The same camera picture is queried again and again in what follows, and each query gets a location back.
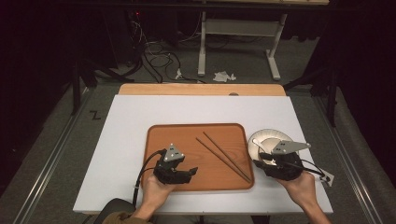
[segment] gray carpet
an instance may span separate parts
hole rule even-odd
[[[280,82],[274,82],[269,75],[268,64],[262,53],[262,45],[270,43],[268,39],[262,39],[252,43],[232,43],[222,49],[208,49],[206,76],[203,80],[215,83],[212,80],[213,74],[227,71],[228,74],[237,77],[236,81],[229,83],[288,83],[302,74],[316,45],[316,41],[304,43],[299,43],[295,39],[281,41],[276,53],[276,61],[282,79]],[[212,47],[219,45],[218,42],[209,44]],[[188,47],[181,45],[178,49],[171,49],[179,57],[182,74],[185,76],[196,78],[197,48],[192,45]],[[173,77],[176,75],[175,66],[172,64],[167,69]],[[139,70],[134,78],[144,82],[154,81],[144,69]],[[108,109],[119,87],[120,83],[101,80],[96,89],[90,89],[85,93],[86,104],[81,108],[71,133],[65,139],[63,154],[40,200],[35,204],[28,223],[82,223],[85,220],[86,215],[74,213],[72,208],[106,121]],[[341,92],[338,92],[336,107],[337,128],[332,130],[322,116],[323,112],[318,106],[317,99],[310,96],[308,89],[309,86],[296,88],[288,91],[288,95],[295,107],[305,138],[313,146],[311,154],[314,161],[335,175],[333,186],[326,188],[334,210],[329,218],[333,223],[370,223],[351,185],[344,161],[337,151],[332,133],[336,131],[340,133],[344,146],[349,149],[350,158],[378,207],[383,223],[394,223],[396,204],[395,200],[389,198],[395,198],[395,190],[361,137],[356,123],[347,111],[347,104],[343,101]],[[72,92],[69,90],[53,110],[21,169],[0,199],[0,223],[12,223],[17,216],[47,158],[57,146],[63,128],[70,119],[71,111]],[[100,119],[92,119],[92,111],[97,111],[96,117]],[[271,223],[307,223],[307,219],[304,214],[273,216]]]

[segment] wooden table edge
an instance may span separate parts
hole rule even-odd
[[[127,83],[119,95],[286,96],[286,92],[279,84]]]

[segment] chopsticks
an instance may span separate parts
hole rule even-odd
[[[210,152],[212,152],[216,157],[219,158],[219,160],[221,160],[222,162],[224,162],[227,166],[229,166],[234,172],[236,172],[238,175],[240,175],[242,178],[244,178],[248,183],[251,182],[250,178],[248,177],[248,175],[236,164],[236,162],[207,134],[204,132],[204,135],[213,143],[213,145],[216,146],[216,148],[218,148],[221,153],[227,157],[228,160],[230,160],[230,162],[234,165],[232,166],[229,162],[227,162],[226,160],[224,160],[218,153],[216,153],[213,149],[211,149],[209,146],[207,146],[201,139],[199,139],[198,137],[196,137],[195,139],[201,143],[201,145],[203,145],[206,149],[208,149]]]

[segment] metal rail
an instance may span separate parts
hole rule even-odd
[[[71,131],[73,130],[73,127],[75,126],[84,105],[87,104],[88,99],[91,97],[92,93],[93,91],[89,90],[88,88],[86,88],[83,92],[82,106],[79,108],[77,113],[71,116],[69,121],[67,121],[67,124],[64,127],[64,130],[62,131],[61,136],[59,137],[55,145],[55,148],[49,155],[46,164],[44,165],[40,175],[35,181],[35,184],[33,185],[32,190],[30,191],[23,206],[21,207],[20,212],[15,217],[13,222],[14,224],[28,223],[29,218],[35,211],[35,207],[37,206],[38,201],[40,200],[46,186],[50,182],[50,178],[52,177],[52,174],[55,171],[56,166],[64,153],[64,144],[67,141],[67,138],[69,137]]]
[[[329,120],[326,117],[326,109],[323,103],[323,100],[319,97],[313,97],[313,100],[320,110],[320,114],[323,117],[324,122],[326,123],[330,133],[332,135],[332,139],[334,143],[337,145],[337,154],[339,159],[342,161],[341,164],[346,171],[346,176],[349,179],[349,182],[355,191],[356,197],[358,198],[359,203],[361,204],[361,209],[366,215],[369,223],[372,224],[382,224],[382,219],[376,211],[375,205],[371,199],[370,193],[364,185],[361,177],[359,176],[352,160],[349,158],[346,148],[337,132],[337,130],[330,124]]]

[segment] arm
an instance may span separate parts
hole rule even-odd
[[[176,185],[165,185],[161,183],[155,175],[149,176],[143,188],[143,202],[134,211],[132,217],[149,220],[154,212],[165,203],[168,195],[175,187]]]
[[[165,185],[155,175],[150,175],[143,188],[143,202],[132,214],[110,214],[104,224],[149,224],[149,219],[160,208],[176,185]]]
[[[310,223],[331,223],[318,205],[315,178],[311,174],[303,171],[296,179],[290,181],[277,179],[277,182],[285,187],[291,199],[303,209]]]

